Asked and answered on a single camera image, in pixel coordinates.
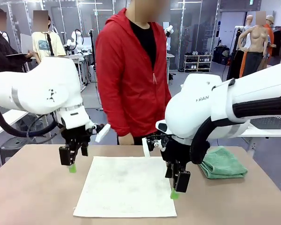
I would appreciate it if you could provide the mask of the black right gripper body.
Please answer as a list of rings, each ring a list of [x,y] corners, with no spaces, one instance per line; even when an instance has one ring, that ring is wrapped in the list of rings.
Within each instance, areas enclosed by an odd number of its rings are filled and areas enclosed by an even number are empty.
[[[169,140],[166,147],[161,150],[161,155],[166,162],[178,161],[185,165],[191,161],[190,148],[190,145],[184,145],[175,140]]]

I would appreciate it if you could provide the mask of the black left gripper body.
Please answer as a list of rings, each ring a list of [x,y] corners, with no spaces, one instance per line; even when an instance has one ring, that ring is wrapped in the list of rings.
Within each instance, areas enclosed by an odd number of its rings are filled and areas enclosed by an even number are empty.
[[[86,128],[86,126],[80,126],[72,129],[66,129],[65,126],[60,125],[60,133],[65,140],[64,146],[70,146],[70,144],[78,143],[82,147],[88,147],[90,142],[90,137],[93,135],[93,130],[95,126]]]

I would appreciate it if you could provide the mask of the person's right hand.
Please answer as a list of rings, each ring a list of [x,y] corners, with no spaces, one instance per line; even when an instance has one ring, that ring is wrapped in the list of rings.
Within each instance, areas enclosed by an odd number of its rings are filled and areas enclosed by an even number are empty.
[[[119,145],[134,145],[133,136],[128,133],[125,136],[118,136]]]

